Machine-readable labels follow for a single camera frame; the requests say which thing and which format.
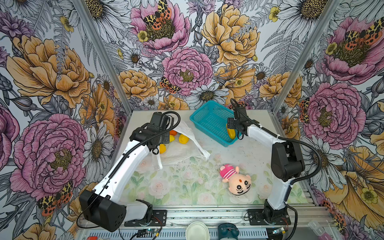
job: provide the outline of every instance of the wall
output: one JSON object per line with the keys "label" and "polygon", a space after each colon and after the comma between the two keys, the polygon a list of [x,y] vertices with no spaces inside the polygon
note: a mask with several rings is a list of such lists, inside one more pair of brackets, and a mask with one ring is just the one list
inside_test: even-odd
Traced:
{"label": "wall", "polygon": [[0,235],[74,239],[126,113],[69,1],[0,6]]}
{"label": "wall", "polygon": [[[288,137],[320,152],[309,183],[345,239],[384,239],[383,6],[343,1],[303,66],[301,98],[277,112]],[[318,159],[302,151],[310,173]]]}
{"label": "wall", "polygon": [[[266,109],[326,0],[96,2],[86,1],[133,109],[196,109],[209,100],[230,108],[230,98]],[[156,22],[163,2],[169,16]],[[290,106],[301,98],[301,84],[298,78]]]}

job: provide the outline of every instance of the teal plastic basket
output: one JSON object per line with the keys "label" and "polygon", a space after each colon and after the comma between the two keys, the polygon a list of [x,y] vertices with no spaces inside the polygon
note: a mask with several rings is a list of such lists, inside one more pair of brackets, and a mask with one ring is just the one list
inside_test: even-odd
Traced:
{"label": "teal plastic basket", "polygon": [[233,118],[233,111],[215,101],[208,101],[189,117],[198,130],[224,147],[228,147],[237,140],[237,137],[231,139],[228,135],[228,118]]}

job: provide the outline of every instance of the plastic bag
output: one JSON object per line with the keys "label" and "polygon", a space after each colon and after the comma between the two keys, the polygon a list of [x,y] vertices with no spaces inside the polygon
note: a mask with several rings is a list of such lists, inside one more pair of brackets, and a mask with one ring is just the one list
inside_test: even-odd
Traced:
{"label": "plastic bag", "polygon": [[152,164],[156,171],[163,168],[163,165],[174,165],[182,162],[190,157],[199,157],[208,160],[209,152],[204,150],[197,142],[192,129],[184,121],[180,121],[174,129],[176,132],[183,134],[189,138],[186,144],[179,143],[179,135],[175,136],[175,141],[166,145],[167,150],[163,154],[153,154]]}

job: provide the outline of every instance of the doll face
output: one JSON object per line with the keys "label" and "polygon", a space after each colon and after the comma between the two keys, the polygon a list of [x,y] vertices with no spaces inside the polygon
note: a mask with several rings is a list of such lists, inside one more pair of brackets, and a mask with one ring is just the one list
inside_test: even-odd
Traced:
{"label": "doll face", "polygon": [[249,175],[234,174],[229,179],[229,191],[235,195],[242,195],[251,188],[251,177]]}

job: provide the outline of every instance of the plush toy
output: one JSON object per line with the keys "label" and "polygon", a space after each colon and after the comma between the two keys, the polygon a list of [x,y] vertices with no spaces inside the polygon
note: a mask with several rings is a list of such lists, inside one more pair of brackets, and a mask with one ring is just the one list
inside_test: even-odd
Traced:
{"label": "plush toy", "polygon": [[243,195],[251,188],[251,177],[239,174],[239,167],[234,168],[230,164],[221,166],[220,175],[223,177],[223,182],[228,182],[228,190],[234,195]]}

